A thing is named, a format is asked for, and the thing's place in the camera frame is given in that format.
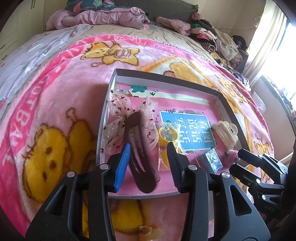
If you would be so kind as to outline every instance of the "bear ear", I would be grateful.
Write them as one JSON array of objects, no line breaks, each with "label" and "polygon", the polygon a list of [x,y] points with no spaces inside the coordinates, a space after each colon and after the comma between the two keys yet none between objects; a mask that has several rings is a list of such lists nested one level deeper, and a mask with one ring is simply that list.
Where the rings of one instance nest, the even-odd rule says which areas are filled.
[{"label": "bear ear", "polygon": [[38,139],[43,135],[43,133],[44,133],[44,131],[45,131],[46,129],[48,129],[48,125],[45,124],[45,123],[41,124],[41,125],[39,126],[38,131],[37,131],[36,134],[35,134],[35,140],[38,140]]},{"label": "bear ear", "polygon": [[87,59],[87,58],[88,58],[88,56],[85,54],[80,57],[80,59]]}]

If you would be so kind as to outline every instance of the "window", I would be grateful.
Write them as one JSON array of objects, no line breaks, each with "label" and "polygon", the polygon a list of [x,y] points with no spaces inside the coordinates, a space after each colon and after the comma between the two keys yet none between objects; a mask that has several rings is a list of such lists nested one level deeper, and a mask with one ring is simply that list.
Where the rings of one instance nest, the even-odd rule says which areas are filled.
[{"label": "window", "polygon": [[293,107],[296,107],[296,28],[289,23],[277,50],[270,53],[263,73],[282,89]]}]

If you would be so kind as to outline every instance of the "white cabinet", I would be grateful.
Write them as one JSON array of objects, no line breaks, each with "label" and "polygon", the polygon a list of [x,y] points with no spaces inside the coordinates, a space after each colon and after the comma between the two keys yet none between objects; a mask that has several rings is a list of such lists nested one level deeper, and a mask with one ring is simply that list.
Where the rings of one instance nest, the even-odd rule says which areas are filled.
[{"label": "white cabinet", "polygon": [[43,33],[44,0],[24,0],[0,32],[0,62],[32,36]]}]

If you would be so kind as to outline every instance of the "white plastic bag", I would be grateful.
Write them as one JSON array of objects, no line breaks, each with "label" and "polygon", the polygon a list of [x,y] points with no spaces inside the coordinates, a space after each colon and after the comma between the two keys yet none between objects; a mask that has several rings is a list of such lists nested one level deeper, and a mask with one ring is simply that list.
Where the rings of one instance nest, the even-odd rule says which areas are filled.
[{"label": "white plastic bag", "polygon": [[263,114],[266,111],[266,106],[263,100],[261,100],[261,98],[257,95],[256,92],[254,92],[251,96],[255,101],[255,104],[257,105],[258,110],[260,111],[261,114]]}]

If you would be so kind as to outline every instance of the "bear eye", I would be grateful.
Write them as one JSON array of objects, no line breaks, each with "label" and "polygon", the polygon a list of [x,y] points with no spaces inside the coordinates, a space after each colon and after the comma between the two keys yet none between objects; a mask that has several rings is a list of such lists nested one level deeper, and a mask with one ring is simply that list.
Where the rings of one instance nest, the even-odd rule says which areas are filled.
[{"label": "bear eye", "polygon": [[57,167],[57,164],[56,164],[56,162],[54,161],[54,160],[51,160],[50,161],[50,165],[49,165],[49,169],[55,169]]},{"label": "bear eye", "polygon": [[43,177],[43,179],[46,181],[47,180],[47,174],[46,174],[46,172],[43,172],[42,173],[42,177]]},{"label": "bear eye", "polygon": [[46,150],[45,150],[45,154],[50,154],[50,153],[52,153],[52,148],[51,147],[48,147],[48,148],[46,148]]}]

